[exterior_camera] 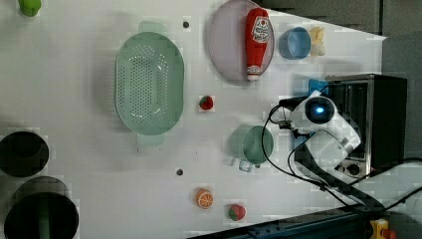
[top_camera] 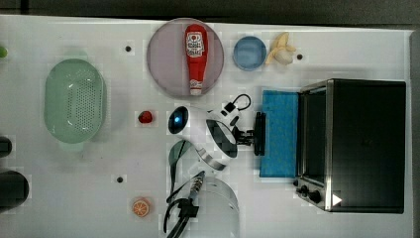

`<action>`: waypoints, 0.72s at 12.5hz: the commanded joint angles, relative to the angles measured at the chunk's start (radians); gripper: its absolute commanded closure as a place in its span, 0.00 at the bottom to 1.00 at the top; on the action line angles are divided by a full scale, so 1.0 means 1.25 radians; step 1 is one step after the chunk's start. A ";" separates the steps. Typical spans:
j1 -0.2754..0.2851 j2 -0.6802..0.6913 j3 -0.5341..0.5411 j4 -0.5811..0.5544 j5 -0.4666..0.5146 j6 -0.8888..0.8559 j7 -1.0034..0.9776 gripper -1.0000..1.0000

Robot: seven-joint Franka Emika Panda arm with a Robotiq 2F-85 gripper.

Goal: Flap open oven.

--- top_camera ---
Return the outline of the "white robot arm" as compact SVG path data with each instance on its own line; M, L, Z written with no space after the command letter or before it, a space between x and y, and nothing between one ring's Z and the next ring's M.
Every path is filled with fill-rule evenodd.
M204 180L222 172L238 157L241 146L250 146L259 141L255 130L242 131L237 127L242 110L232 101L224 102L214 110L179 106L169 115L168 132L179 141L172 146L168 155L170 192L163 222L168 222L175 208L179 213L173 228L163 228L167 238L179 238L189 219L198 214L199 206L194 200ZM189 149L193 149L198 156L198 161L193 165L198 172L186 182L190 186L189 194L179 197L181 188L175 185L177 164Z

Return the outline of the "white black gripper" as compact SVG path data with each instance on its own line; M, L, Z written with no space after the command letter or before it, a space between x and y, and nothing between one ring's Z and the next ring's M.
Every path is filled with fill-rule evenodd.
M219 121L227 126L235 138L251 138L254 136L254 130L241 131L237 127L241 112L233 102L223 101L220 108L209 110L208 113L211 119ZM237 140L237 145L239 146L250 146L253 143L253 139Z

